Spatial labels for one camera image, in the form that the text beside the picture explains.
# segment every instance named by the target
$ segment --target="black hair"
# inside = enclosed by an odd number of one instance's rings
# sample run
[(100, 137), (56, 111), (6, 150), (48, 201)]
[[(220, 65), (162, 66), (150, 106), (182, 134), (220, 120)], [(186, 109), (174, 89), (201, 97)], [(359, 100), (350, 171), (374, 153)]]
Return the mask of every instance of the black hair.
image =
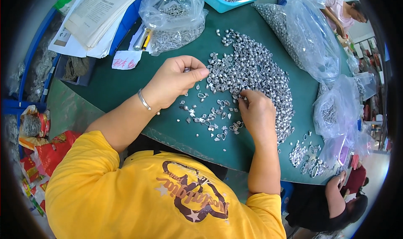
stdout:
[(366, 177), (365, 181), (364, 181), (364, 185), (362, 185), (362, 186), (366, 186), (369, 183), (369, 181), (370, 181), (370, 179), (368, 177)]
[(364, 15), (364, 18), (366, 20), (366, 22), (368, 22), (368, 16), (365, 14), (364, 12), (364, 8), (361, 5), (361, 2), (358, 0), (351, 0), (346, 2), (348, 5), (352, 5), (354, 4), (353, 9), (356, 10), (357, 12), (361, 13), (362, 15)]
[(345, 219), (343, 221), (340, 221), (338, 224), (335, 224), (332, 227), (328, 228), (327, 231), (324, 231), (321, 234), (331, 235), (336, 231), (342, 231), (351, 223), (355, 223), (356, 221), (358, 221), (364, 214), (367, 206), (368, 197), (364, 194), (357, 194), (357, 199), (353, 203), (353, 209), (351, 211), (347, 211)]

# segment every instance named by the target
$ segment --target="bracelet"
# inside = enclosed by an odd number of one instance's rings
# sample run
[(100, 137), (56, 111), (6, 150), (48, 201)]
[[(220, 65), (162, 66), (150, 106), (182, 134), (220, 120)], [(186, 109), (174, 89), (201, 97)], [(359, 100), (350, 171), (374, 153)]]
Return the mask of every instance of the bracelet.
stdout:
[(142, 103), (148, 110), (151, 110), (151, 107), (150, 107), (150, 106), (147, 104), (147, 102), (144, 100), (143, 95), (141, 94), (141, 90), (142, 90), (142, 89), (139, 89), (139, 91), (137, 92), (137, 95), (139, 96), (139, 99), (140, 99), (141, 103)]

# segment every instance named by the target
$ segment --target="yellow t-shirt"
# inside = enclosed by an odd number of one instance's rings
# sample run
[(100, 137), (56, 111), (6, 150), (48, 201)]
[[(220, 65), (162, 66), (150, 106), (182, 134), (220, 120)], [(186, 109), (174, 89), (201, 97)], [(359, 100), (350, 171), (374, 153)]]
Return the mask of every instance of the yellow t-shirt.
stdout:
[(121, 169), (100, 131), (80, 136), (46, 188), (49, 225), (63, 238), (286, 238), (278, 195), (240, 203), (188, 156), (139, 151)]

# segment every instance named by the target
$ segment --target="green table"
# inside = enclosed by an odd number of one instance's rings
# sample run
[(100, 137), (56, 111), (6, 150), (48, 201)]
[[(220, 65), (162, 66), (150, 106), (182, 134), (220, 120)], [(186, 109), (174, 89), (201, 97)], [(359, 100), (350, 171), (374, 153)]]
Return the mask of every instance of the green table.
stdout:
[[(232, 53), (233, 47), (224, 47), (221, 43), (221, 37), (218, 37), (215, 33), (216, 29), (220, 29), (223, 32), (225, 29), (232, 28), (265, 45), (273, 53), (273, 60), (283, 70), (289, 72), (289, 87), (292, 92), (293, 108), (295, 110), (292, 126), (295, 127), (295, 131), (287, 138), (285, 143), (279, 146), (282, 151), (279, 154), (281, 179), (308, 184), (325, 184), (332, 176), (332, 173), (328, 172), (326, 175), (311, 178), (307, 174), (302, 175), (300, 169), (294, 168), (289, 161), (289, 153), (295, 147), (297, 140), (300, 140), (300, 142), (303, 141), (303, 136), (308, 131), (312, 131), (312, 136), (308, 136), (304, 145), (308, 147), (310, 141), (312, 141), (312, 145), (320, 144), (321, 147), (324, 145), (321, 137), (315, 134), (311, 116), (312, 104), (316, 99), (318, 90), (318, 82), (307, 72), (297, 68), (269, 25), (266, 24), (258, 12), (249, 4), (230, 10), (224, 14), (217, 13), (207, 4), (205, 8), (209, 10), (209, 14), (206, 17), (205, 30), (192, 43), (181, 49), (162, 53), (158, 57), (143, 53), (141, 61), (132, 70), (111, 69), (113, 56), (107, 56), (96, 62), (88, 87), (75, 86), (68, 83), (67, 85), (102, 111), (111, 111), (124, 100), (134, 95), (139, 88), (144, 87), (163, 64), (164, 60), (169, 57), (184, 54), (192, 55), (208, 65), (207, 60), (210, 59), (209, 54), (211, 52), (217, 52), (219, 55)], [(128, 49), (131, 36), (137, 31), (140, 24), (141, 21), (139, 20), (133, 26), (120, 45), (119, 50)], [(349, 75), (349, 69), (346, 64), (347, 56), (341, 46), (340, 55), (342, 56), (340, 60), (342, 73)], [(179, 109), (179, 101), (181, 100), (186, 101), (185, 104), (188, 106), (197, 105), (195, 109), (196, 117), (200, 117), (202, 114), (209, 114), (212, 107), (217, 109), (218, 99), (229, 100), (231, 102), (231, 106), (229, 107), (237, 108), (237, 105), (232, 103), (232, 98), (228, 91), (224, 93), (217, 92), (213, 95), (205, 89), (205, 80), (198, 84), (200, 85), (201, 92), (209, 93), (209, 96), (203, 103), (197, 97), (199, 91), (192, 88), (189, 90), (188, 97), (180, 96), (171, 107), (162, 110), (161, 115), (154, 117), (142, 133), (154, 140), (203, 160), (248, 172), (254, 153), (254, 144), (245, 128), (240, 129), (240, 134), (238, 135), (229, 131), (225, 141), (214, 141), (210, 137), (211, 132), (207, 130), (207, 126), (193, 121), (187, 124), (185, 121), (189, 117), (189, 113)], [(225, 107), (224, 111), (229, 113), (229, 107)], [(232, 117), (230, 120), (228, 118), (214, 120), (214, 123), (219, 125), (219, 130), (215, 130), (213, 132), (214, 135), (222, 132), (222, 126), (229, 127), (233, 122), (241, 120), (239, 112), (231, 112), (231, 114)]]

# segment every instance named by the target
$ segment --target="red handwritten characters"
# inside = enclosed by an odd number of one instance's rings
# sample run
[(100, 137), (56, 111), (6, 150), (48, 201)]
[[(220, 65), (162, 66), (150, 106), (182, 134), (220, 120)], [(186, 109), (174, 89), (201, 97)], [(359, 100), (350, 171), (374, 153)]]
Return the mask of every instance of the red handwritten characters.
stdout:
[(122, 68), (126, 65), (127, 58), (125, 60), (122, 59), (113, 59), (115, 62), (113, 64), (114, 67), (119, 67), (121, 66)]
[(136, 66), (136, 62), (134, 62), (134, 60), (133, 59), (131, 59), (131, 61), (128, 63), (128, 65), (127, 65), (127, 67), (128, 68), (134, 68), (135, 66)]

